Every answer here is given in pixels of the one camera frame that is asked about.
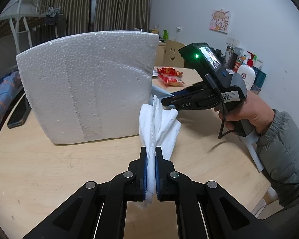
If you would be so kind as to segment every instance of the styrofoam block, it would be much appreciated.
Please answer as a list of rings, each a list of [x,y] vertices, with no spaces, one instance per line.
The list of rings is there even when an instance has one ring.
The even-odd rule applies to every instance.
[[[26,95],[48,138],[72,144],[138,134],[157,45],[155,34],[103,31],[17,55]]]

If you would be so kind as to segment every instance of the blue blanket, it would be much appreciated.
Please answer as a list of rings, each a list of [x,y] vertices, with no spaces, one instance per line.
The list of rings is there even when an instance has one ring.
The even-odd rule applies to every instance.
[[[0,83],[0,123],[21,85],[19,71],[3,78]]]

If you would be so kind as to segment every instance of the curtain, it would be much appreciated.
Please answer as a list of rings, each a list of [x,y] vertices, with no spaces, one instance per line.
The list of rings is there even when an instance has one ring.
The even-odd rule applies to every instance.
[[[53,8],[61,7],[61,12],[68,20],[67,35],[89,31],[90,0],[39,0],[38,4]]]
[[[149,30],[150,0],[97,0],[94,31]]]

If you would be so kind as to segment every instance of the blue gripper pad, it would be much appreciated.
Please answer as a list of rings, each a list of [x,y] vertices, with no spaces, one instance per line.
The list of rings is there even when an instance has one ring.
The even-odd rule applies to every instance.
[[[144,167],[144,176],[143,176],[143,199],[146,196],[146,186],[147,186],[147,155],[145,156],[145,167]]]
[[[160,198],[160,183],[159,183],[159,173],[158,173],[158,161],[157,161],[157,156],[155,156],[155,183],[156,183],[156,194],[157,198]]]
[[[173,96],[179,96],[179,95],[187,95],[189,93],[190,93],[189,91],[183,89],[183,90],[180,90],[180,91],[177,91],[177,92],[173,92],[172,95]]]

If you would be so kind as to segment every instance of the green bottle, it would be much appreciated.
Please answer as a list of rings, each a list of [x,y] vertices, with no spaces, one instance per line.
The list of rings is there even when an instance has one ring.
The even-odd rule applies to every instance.
[[[168,32],[167,32],[167,30],[164,30],[163,39],[168,39]]]

